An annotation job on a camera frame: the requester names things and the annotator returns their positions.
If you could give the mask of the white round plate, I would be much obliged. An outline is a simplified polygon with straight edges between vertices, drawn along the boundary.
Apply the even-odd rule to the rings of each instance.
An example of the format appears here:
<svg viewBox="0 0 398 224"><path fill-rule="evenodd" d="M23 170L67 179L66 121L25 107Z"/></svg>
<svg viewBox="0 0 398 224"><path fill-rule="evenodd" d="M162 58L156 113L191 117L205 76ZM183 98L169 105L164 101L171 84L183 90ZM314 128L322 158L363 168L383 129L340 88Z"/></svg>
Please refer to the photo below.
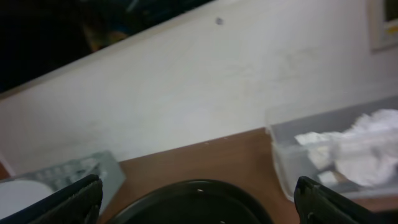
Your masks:
<svg viewBox="0 0 398 224"><path fill-rule="evenodd" d="M46 184L34 180L13 180L1 183L1 219L19 212L52 195Z"/></svg>

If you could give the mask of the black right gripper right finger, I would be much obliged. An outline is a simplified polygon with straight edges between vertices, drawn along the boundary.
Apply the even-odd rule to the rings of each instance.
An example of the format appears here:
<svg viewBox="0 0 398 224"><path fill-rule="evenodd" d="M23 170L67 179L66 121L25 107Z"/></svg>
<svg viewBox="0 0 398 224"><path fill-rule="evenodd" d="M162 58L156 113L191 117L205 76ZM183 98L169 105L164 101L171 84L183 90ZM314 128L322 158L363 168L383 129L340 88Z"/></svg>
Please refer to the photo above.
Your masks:
<svg viewBox="0 0 398 224"><path fill-rule="evenodd" d="M306 176L298 178L294 204L300 224L397 224L397 210L371 212Z"/></svg>

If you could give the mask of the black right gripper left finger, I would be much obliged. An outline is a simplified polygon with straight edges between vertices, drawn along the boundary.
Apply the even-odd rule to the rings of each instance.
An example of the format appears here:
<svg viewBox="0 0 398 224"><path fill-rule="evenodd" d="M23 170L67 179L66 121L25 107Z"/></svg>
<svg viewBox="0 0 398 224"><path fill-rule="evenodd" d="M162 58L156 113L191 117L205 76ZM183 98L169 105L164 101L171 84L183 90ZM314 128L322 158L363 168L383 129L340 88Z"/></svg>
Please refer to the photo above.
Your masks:
<svg viewBox="0 0 398 224"><path fill-rule="evenodd" d="M1 219L1 224L96 224L102 199L103 182L90 174Z"/></svg>

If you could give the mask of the large white napkin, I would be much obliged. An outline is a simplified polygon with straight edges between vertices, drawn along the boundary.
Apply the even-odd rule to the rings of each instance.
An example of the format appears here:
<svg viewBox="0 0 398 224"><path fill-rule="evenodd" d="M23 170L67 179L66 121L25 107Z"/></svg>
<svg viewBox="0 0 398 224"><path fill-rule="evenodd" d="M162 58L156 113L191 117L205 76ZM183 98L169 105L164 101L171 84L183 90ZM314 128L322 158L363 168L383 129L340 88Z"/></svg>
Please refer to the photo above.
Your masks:
<svg viewBox="0 0 398 224"><path fill-rule="evenodd" d="M381 109L359 116L350 128L332 132L337 143L336 170L363 187L390 181L397 165L397 110Z"/></svg>

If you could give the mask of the small white napkin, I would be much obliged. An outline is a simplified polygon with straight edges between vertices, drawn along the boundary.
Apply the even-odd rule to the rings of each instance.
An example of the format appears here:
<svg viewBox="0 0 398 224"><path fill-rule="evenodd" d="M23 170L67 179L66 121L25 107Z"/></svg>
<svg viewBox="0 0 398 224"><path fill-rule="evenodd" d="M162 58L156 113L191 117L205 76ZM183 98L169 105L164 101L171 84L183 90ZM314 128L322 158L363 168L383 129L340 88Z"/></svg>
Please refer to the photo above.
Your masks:
<svg viewBox="0 0 398 224"><path fill-rule="evenodd" d="M308 158L318 170L322 170L332 163L331 148L327 142L339 138L340 135L338 132L309 132L296 135L295 139L301 146L307 147Z"/></svg>

